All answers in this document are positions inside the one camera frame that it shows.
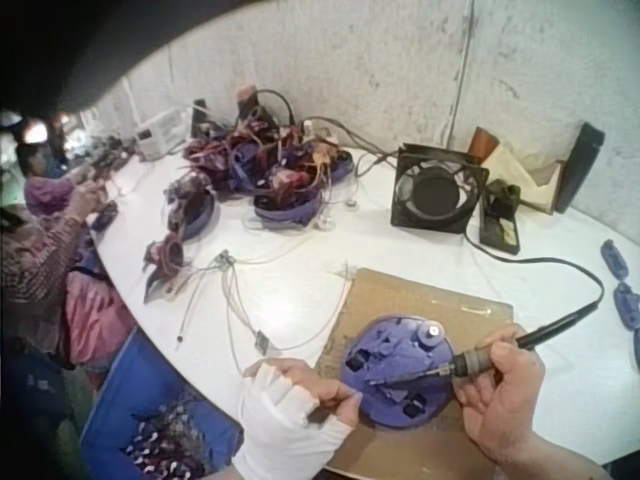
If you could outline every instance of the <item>blue box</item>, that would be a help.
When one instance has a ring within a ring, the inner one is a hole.
[[[188,383],[140,331],[133,331],[111,368],[80,438],[94,480],[147,479],[121,449],[137,435],[132,415],[158,413],[175,401]],[[188,403],[186,410],[209,446],[214,471],[229,465],[241,443],[241,428],[207,401]]]

